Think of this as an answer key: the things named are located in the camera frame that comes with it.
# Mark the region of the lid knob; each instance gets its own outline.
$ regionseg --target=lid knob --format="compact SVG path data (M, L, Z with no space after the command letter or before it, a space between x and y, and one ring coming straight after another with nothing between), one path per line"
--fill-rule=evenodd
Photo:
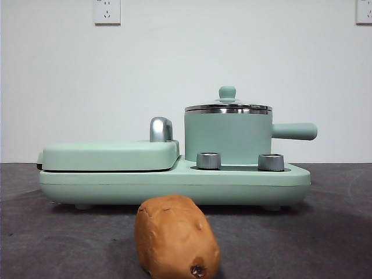
M237 93L237 90L233 86L222 86L219 90L221 99L226 99L226 98L234 99L236 93Z

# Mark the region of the chrome lever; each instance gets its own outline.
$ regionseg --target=chrome lever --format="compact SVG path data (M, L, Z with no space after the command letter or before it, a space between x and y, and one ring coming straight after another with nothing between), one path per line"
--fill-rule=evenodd
M150 122L150 142L173 140L172 122L165 117L154 117Z

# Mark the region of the metal handle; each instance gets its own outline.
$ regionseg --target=metal handle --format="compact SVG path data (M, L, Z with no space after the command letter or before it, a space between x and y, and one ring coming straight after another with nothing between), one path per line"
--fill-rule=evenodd
M154 117L150 122L150 142L173 140L172 122L165 117Z
M317 133L318 129L313 123L273 124L273 138L311 141L316 138Z

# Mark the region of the silver knob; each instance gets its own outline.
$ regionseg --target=silver knob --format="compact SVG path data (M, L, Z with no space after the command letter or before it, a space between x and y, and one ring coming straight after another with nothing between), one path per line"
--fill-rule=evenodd
M258 169L267 171L284 170L284 157L280 154L258 155Z
M203 170L217 170L221 167L221 156L216 152L202 152L196 156L196 166Z
M150 123L150 142L173 140L172 122L165 117L154 117Z

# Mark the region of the table surface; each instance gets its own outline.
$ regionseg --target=table surface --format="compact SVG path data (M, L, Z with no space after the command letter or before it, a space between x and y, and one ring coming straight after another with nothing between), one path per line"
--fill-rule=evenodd
M201 206L221 248L216 278L372 278L372 163L296 165L312 174L298 205ZM136 211L56 204L35 164L1 164L1 278L150 279Z

